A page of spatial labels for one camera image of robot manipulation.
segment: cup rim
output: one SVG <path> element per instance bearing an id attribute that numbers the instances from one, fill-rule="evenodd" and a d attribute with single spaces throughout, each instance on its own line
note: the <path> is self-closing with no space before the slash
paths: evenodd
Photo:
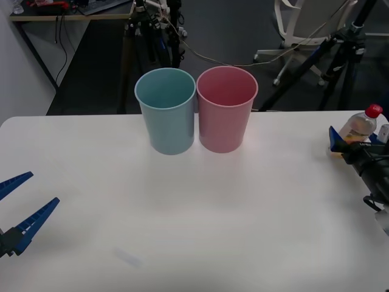
<path id="1" fill-rule="evenodd" d="M 138 94 L 137 94 L 137 88 L 138 88 L 138 85 L 139 85 L 139 82 L 141 81 L 141 79 L 143 79 L 145 76 L 147 76 L 148 74 L 154 72 L 154 71 L 160 71 L 160 70 L 174 70 L 174 71 L 180 71 L 180 72 L 183 72 L 185 73 L 186 75 L 188 75 L 191 80 L 193 81 L 193 85 L 194 85 L 194 89 L 193 89 L 193 92 L 191 94 L 191 96 L 186 100 L 184 101 L 183 103 L 180 103 L 179 105 L 176 105 L 176 106 L 172 106 L 171 108 L 156 108 L 154 106 L 150 106 L 150 105 L 147 105 L 146 103 L 144 103 L 143 101 L 141 101 L 139 98 L 138 98 Z M 147 72 L 146 74 L 144 74 L 143 76 L 141 76 L 141 78 L 139 78 L 139 80 L 136 82 L 135 84 L 135 88 L 134 88 L 134 93 L 135 93 L 135 97 L 136 99 L 138 100 L 138 102 L 144 106 L 147 106 L 148 108 L 151 108 L 153 110 L 159 110 L 159 111 L 166 111 L 166 110 L 173 110 L 175 108 L 178 108 L 186 103 L 188 103 L 192 98 L 193 96 L 195 96 L 195 93 L 196 93 L 196 82 L 194 80 L 194 78 L 188 73 L 188 72 L 185 72 L 184 70 L 181 70 L 181 69 L 178 69 L 178 68 L 158 68 L 158 69 L 154 69 L 154 70 L 151 70 L 149 72 Z"/>
<path id="2" fill-rule="evenodd" d="M 255 94 L 253 95 L 253 97 L 251 99 L 249 99 L 248 101 L 244 102 L 244 103 L 240 103 L 239 105 L 218 105 L 217 103 L 211 102 L 208 99 L 206 99 L 204 96 L 202 96 L 202 94 L 200 93 L 200 90 L 199 90 L 199 80 L 205 73 L 207 73 L 208 71 L 214 70 L 215 68 L 234 68 L 236 70 L 243 71 L 245 74 L 247 74 L 255 83 Z M 212 67 L 212 68 L 210 68 L 208 70 L 205 70 L 199 76 L 199 78 L 197 78 L 196 90 L 197 90 L 197 93 L 199 94 L 200 98 L 202 98 L 203 100 L 205 100 L 206 102 L 208 102 L 208 103 L 210 103 L 210 104 L 212 104 L 214 106 L 218 106 L 218 107 L 221 107 L 221 108 L 237 108 L 239 106 L 243 106 L 243 105 L 246 105 L 246 104 L 250 103 L 256 97 L 256 95 L 258 94 L 258 82 L 256 81 L 256 79 L 254 78 L 254 76 L 250 72 L 247 72 L 246 70 L 243 70 L 241 68 L 234 67 L 234 66 L 216 66 L 216 67 Z"/>

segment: white wall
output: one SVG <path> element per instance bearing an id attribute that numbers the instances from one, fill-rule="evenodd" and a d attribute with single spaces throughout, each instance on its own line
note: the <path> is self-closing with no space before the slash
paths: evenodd
<path id="1" fill-rule="evenodd" d="M 9 21 L 10 12 L 8 0 L 0 0 L 0 125 L 14 116 L 44 116 L 55 96 L 50 81 Z M 88 22 L 69 21 L 66 25 L 77 48 Z M 28 23 L 25 30 L 55 78 L 65 60 L 60 44 L 54 43 L 55 23 Z M 68 52 L 68 67 L 74 53 L 64 30 L 61 37 Z"/>

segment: white office chair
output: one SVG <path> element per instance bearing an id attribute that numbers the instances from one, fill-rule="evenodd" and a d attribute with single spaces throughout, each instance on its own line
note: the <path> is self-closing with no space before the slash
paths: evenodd
<path id="1" fill-rule="evenodd" d="M 321 44 L 328 35 L 341 29 L 346 22 L 346 19 L 353 8 L 358 2 L 357 0 L 348 0 L 348 3 L 339 10 L 330 21 L 328 21 L 331 15 L 344 3 L 345 0 L 295 0 L 295 4 L 292 5 L 289 0 L 275 0 L 274 11 L 275 18 L 277 20 L 278 33 L 284 39 L 281 44 L 283 49 L 301 43 L 304 46 L 300 46 L 297 50 L 292 50 L 290 56 L 287 59 L 284 67 L 280 71 L 279 75 L 274 79 L 273 85 L 280 84 L 280 79 L 285 70 L 293 59 L 297 59 L 303 63 L 307 58 L 300 54 L 299 50 L 305 50 L 309 46 L 318 46 Z M 281 9 L 281 2 L 287 7 L 287 10 Z M 328 21 L 327 25 L 317 32 L 313 38 L 307 39 L 318 27 Z M 254 55 L 254 60 L 259 61 L 260 55 L 278 55 L 284 51 L 279 50 L 258 50 Z M 321 76 L 322 72 L 316 67 L 312 66 L 311 70 Z M 324 80 L 319 80 L 319 85 L 324 85 Z"/>

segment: plastic cup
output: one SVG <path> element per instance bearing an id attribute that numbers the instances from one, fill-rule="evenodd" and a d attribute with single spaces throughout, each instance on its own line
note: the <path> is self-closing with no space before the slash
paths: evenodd
<path id="1" fill-rule="evenodd" d="M 230 66 L 211 68 L 197 80 L 201 144 L 227 153 L 243 141 L 258 83 L 247 71 Z"/>
<path id="2" fill-rule="evenodd" d="M 166 155 L 188 150 L 194 139 L 193 96 L 196 83 L 191 75 L 175 68 L 162 68 L 143 75 L 135 85 L 151 145 Z"/>

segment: camera tripod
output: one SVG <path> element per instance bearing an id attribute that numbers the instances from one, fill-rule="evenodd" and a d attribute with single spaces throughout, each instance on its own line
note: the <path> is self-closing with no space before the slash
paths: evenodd
<path id="1" fill-rule="evenodd" d="M 282 95 L 298 82 L 299 79 L 309 71 L 313 65 L 317 64 L 320 58 L 329 52 L 336 44 L 340 44 L 340 47 L 329 69 L 322 75 L 322 79 L 328 81 L 328 85 L 324 90 L 324 95 L 318 110 L 324 110 L 329 98 L 334 93 L 336 84 L 345 68 L 346 73 L 337 109 L 347 109 L 348 102 L 353 94 L 357 65 L 360 63 L 365 52 L 366 36 L 364 33 L 361 33 L 361 30 L 376 2 L 377 0 L 367 0 L 356 20 L 347 29 L 343 28 L 338 30 L 327 40 L 322 42 L 320 47 L 291 75 L 290 79 L 286 80 L 277 91 L 264 102 L 259 111 L 271 109 Z"/>
<path id="2" fill-rule="evenodd" d="M 170 9 L 170 23 L 177 27 L 181 0 L 168 0 L 167 4 Z M 155 14 L 150 14 L 146 10 L 143 0 L 136 1 L 136 4 L 133 5 L 131 9 L 130 15 L 129 20 L 125 24 L 123 36 L 117 114 L 126 114 L 128 85 L 131 69 L 134 64 L 134 57 L 137 60 L 139 71 L 143 74 L 135 44 L 137 32 L 140 32 L 145 38 L 150 63 L 155 63 L 157 56 L 161 67 L 178 68 L 181 63 L 182 55 L 185 52 L 180 50 L 180 39 L 174 32 L 174 29 L 172 27 L 167 28 L 168 45 L 171 47 L 170 60 L 170 53 L 166 43 L 164 42 L 160 22 Z"/>

